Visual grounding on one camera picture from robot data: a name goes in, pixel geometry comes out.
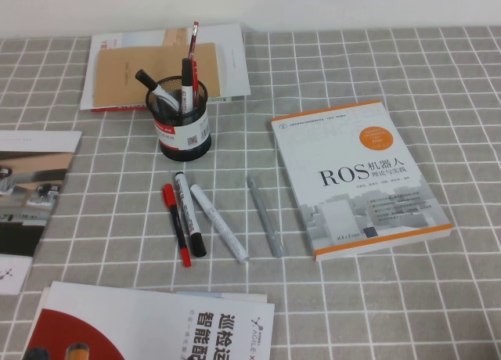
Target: pen holder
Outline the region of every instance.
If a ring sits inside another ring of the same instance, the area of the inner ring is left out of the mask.
[[[181,102],[181,76],[167,77],[157,82],[163,90]],[[198,82],[198,106],[180,114],[155,94],[148,91],[146,106],[153,115],[160,150],[169,159],[188,162],[202,157],[211,148],[211,133],[207,116],[207,88]]]

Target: book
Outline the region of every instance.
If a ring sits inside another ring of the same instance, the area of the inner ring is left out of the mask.
[[[275,306],[223,295],[53,282],[42,295],[25,358],[65,360],[80,350],[82,360],[268,360]]]
[[[272,119],[317,261],[452,229],[379,101]]]
[[[84,91],[80,101],[80,110],[100,111],[146,108],[143,102],[144,99],[139,103],[133,103],[128,106],[94,106],[94,88],[96,84],[97,60],[100,50],[125,47],[184,45],[186,47],[185,57],[187,57],[190,38],[190,27],[93,35],[88,56]],[[218,65],[220,96],[209,98],[209,103],[229,102],[233,96],[249,95],[251,93],[251,86],[249,85],[249,77],[247,75],[247,63],[245,60],[240,25],[232,23],[217,26],[199,26],[196,44],[201,45],[203,43],[215,44]]]
[[[0,294],[17,294],[80,131],[0,131]]]

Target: red pen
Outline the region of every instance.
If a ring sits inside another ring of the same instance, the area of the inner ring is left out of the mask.
[[[193,24],[193,31],[191,33],[191,42],[189,43],[189,53],[188,57],[193,60],[193,54],[195,53],[195,43],[196,43],[196,33],[198,31],[198,22]]]
[[[198,70],[196,68],[196,61],[192,60],[193,72],[193,109],[198,108]]]
[[[165,184],[162,189],[162,196],[164,197],[165,206],[171,212],[172,224],[174,225],[175,235],[178,237],[179,251],[181,253],[182,263],[185,268],[191,266],[189,259],[189,251],[186,246],[185,234],[182,232],[181,221],[179,219],[178,205],[175,202],[174,190],[172,184]]]

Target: pen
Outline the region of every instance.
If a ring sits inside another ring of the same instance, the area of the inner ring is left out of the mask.
[[[179,220],[178,206],[175,202],[174,190],[172,184],[165,184],[162,189],[162,196],[164,197],[165,206],[171,212],[172,224],[174,225],[175,235],[178,237],[179,251],[181,253],[182,262],[185,268],[191,266],[191,260],[189,259],[189,251],[186,246],[185,235],[182,233],[181,221]]]
[[[273,228],[265,203],[259,193],[258,184],[252,176],[247,176],[247,185],[249,186],[250,194],[252,195],[256,208],[258,209],[259,218],[261,219],[265,229],[266,237],[268,238],[269,246],[272,248],[273,256],[275,258],[282,258],[283,247],[279,239],[279,233]]]
[[[188,58],[182,60],[181,96],[181,113],[190,113],[193,111],[193,72]]]
[[[251,258],[249,254],[242,247],[242,244],[238,241],[235,234],[229,229],[228,225],[225,223],[221,215],[216,211],[215,207],[212,205],[211,201],[205,196],[205,193],[197,185],[191,185],[191,193],[195,196],[198,203],[201,205],[205,214],[211,219],[212,224],[218,230],[219,234],[222,236],[229,249],[236,256],[240,264],[244,264]]]
[[[185,213],[186,224],[188,225],[189,238],[191,239],[191,248],[195,257],[203,257],[207,254],[205,250],[200,227],[195,217],[195,207],[191,199],[191,192],[189,191],[186,175],[182,172],[175,174],[175,182],[179,189],[181,197],[182,210]]]
[[[179,102],[170,94],[168,94],[162,87],[152,79],[147,72],[140,69],[138,73],[135,74],[135,79],[145,85],[153,94],[157,96],[157,98],[162,99],[165,103],[168,104],[171,110],[174,110],[176,113],[179,111]]]
[[[195,43],[196,43],[196,33],[198,31],[198,22],[193,24],[193,29],[191,32],[191,41],[189,43],[188,57],[193,60],[193,55],[195,53]]]

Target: photo on magazine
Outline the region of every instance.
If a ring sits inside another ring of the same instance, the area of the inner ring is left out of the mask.
[[[0,151],[0,253],[33,256],[72,157]]]

